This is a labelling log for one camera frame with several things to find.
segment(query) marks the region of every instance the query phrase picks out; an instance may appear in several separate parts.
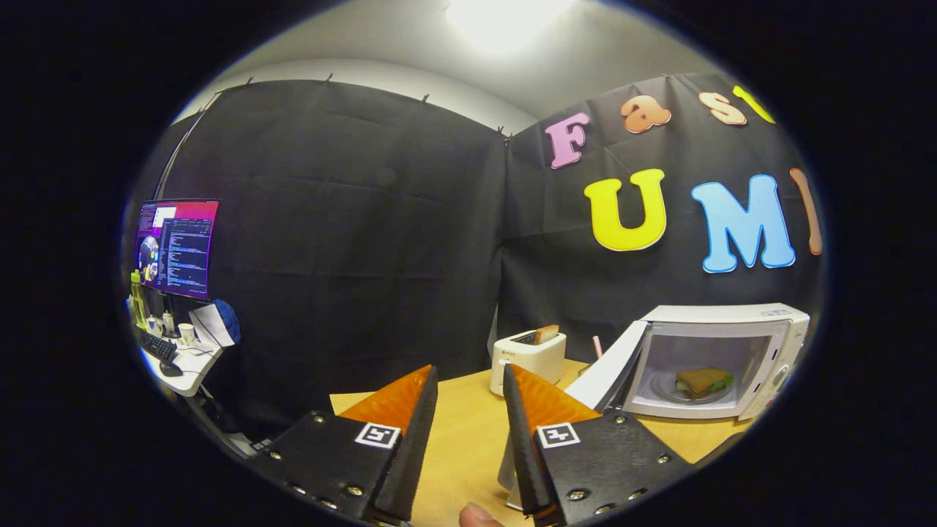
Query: open microwave door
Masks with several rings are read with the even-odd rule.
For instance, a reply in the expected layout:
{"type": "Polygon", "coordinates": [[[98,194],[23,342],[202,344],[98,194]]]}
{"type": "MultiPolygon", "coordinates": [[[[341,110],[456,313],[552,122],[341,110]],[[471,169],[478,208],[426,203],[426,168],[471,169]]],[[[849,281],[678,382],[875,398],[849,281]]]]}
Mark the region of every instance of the open microwave door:
{"type": "Polygon", "coordinates": [[[634,369],[638,345],[647,331],[647,322],[637,321],[628,326],[621,337],[566,388],[589,408],[601,412],[613,402],[634,369]]]}

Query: black curtain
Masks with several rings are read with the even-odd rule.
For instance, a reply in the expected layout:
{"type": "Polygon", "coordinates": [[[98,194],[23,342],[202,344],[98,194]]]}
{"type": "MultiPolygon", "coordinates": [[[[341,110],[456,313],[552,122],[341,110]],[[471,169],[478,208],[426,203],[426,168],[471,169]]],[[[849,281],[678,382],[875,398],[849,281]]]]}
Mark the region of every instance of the black curtain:
{"type": "Polygon", "coordinates": [[[584,361],[593,335],[607,347],[660,304],[783,302],[815,325],[826,256],[808,249],[789,171],[815,174],[734,85],[710,74],[631,84],[557,112],[507,147],[461,115],[362,86],[226,90],[180,147],[163,198],[222,201],[209,287],[241,321],[244,340],[229,357],[238,361],[235,414],[283,427],[331,408],[329,393],[375,390],[425,364],[443,380],[487,369],[496,302],[500,338],[560,324],[567,357],[584,361]],[[718,121],[700,92],[728,97],[748,124],[718,121]],[[626,130],[621,105],[638,95],[671,120],[626,130]],[[553,170],[544,129],[578,112],[590,117],[583,157],[553,170]],[[629,178],[644,169],[665,174],[663,237],[643,250],[600,246],[583,189],[621,180],[621,224],[637,227],[644,207],[629,178]],[[761,173],[778,183],[796,262],[708,274],[706,215],[691,189],[720,182],[748,206],[749,180],[761,173]]]}
{"type": "Polygon", "coordinates": [[[143,163],[137,179],[126,190],[126,209],[124,213],[123,236],[121,238],[120,264],[121,282],[125,285],[125,296],[130,293],[130,273],[137,268],[137,225],[140,222],[140,207],[146,200],[154,199],[156,185],[163,175],[166,164],[175,152],[176,146],[192,128],[201,113],[180,119],[166,129],[159,138],[150,156],[143,163]]]}
{"type": "MultiPolygon", "coordinates": [[[[591,361],[593,335],[607,348],[632,321],[667,304],[782,302],[808,312],[816,325],[824,296],[825,255],[810,253],[805,206],[789,171],[797,167],[808,178],[816,174],[780,126],[767,123],[732,95],[734,86],[714,74],[655,78],[576,104],[513,137],[501,248],[499,338],[557,323],[568,336],[566,356],[591,361]],[[699,101],[700,92],[729,98],[748,123],[736,127],[720,122],[699,101]],[[620,108],[638,95],[657,99],[672,113],[671,120],[638,134],[625,129],[620,108]],[[544,129],[579,112],[590,117],[583,126],[585,145],[576,147],[583,156],[554,170],[553,147],[544,129]],[[635,228],[644,222],[645,213],[641,192],[629,178],[645,169],[664,172],[662,238],[643,250],[602,247],[592,233],[584,188],[607,178],[621,180],[621,224],[635,228]],[[708,274],[703,269],[709,252],[706,215],[691,190],[720,182],[747,207],[749,179],[761,173],[778,182],[795,263],[765,268],[759,258],[748,268],[739,258],[736,270],[708,274]]],[[[730,244],[730,250],[736,249],[730,244]]]]}
{"type": "Polygon", "coordinates": [[[221,199],[209,293],[241,323],[240,413],[286,425],[425,364],[488,368],[504,170],[497,133],[415,99],[312,81],[222,93],[163,198],[221,199]]]}

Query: white microwave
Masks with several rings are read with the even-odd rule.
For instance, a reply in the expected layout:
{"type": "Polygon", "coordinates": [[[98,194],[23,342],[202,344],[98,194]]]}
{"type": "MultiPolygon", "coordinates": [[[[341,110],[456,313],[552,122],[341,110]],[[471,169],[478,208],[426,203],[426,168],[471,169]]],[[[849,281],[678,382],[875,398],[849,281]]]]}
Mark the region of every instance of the white microwave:
{"type": "Polygon", "coordinates": [[[658,306],[632,323],[566,392],[591,408],[619,391],[622,408],[634,414],[750,419],[783,386],[809,321],[807,313],[784,304],[658,306]],[[676,375],[703,368],[729,371],[732,385],[689,399],[677,389],[676,375]]]}

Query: finger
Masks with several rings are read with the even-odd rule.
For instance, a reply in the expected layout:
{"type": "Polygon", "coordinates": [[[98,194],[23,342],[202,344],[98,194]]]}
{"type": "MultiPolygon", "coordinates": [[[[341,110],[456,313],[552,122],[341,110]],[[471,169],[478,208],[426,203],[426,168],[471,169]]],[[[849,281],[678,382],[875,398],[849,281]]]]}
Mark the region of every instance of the finger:
{"type": "Polygon", "coordinates": [[[469,502],[459,512],[459,527],[504,527],[504,525],[492,518],[488,511],[469,502]]]}

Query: lettuce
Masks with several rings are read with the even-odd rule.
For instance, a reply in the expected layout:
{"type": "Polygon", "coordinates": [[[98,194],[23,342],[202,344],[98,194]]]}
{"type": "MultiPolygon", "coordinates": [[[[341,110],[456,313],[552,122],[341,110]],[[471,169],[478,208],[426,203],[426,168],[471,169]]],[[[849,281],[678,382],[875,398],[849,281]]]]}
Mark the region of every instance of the lettuce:
{"type": "Polygon", "coordinates": [[[718,390],[719,388],[722,388],[722,387],[729,387],[729,386],[732,385],[732,382],[733,382],[735,379],[736,379],[735,376],[733,376],[732,373],[729,373],[729,375],[726,376],[725,379],[722,379],[721,381],[719,381],[719,382],[717,382],[717,383],[713,383],[712,386],[709,387],[709,389],[710,389],[710,390],[718,390]]]}

